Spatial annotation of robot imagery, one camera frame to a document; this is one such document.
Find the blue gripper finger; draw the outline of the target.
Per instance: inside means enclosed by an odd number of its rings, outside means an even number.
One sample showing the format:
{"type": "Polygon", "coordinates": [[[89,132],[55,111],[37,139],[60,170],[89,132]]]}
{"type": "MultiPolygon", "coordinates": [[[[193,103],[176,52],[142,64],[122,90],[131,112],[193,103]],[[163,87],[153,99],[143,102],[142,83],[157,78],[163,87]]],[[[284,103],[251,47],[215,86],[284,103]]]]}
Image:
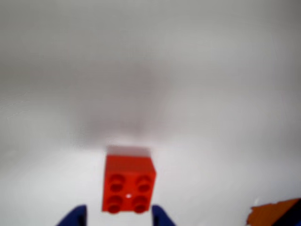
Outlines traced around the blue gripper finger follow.
{"type": "Polygon", "coordinates": [[[79,205],[67,213],[57,224],[57,226],[86,226],[87,206],[79,205]]]}
{"type": "Polygon", "coordinates": [[[173,220],[159,205],[152,205],[151,213],[153,226],[176,226],[173,220]]]}

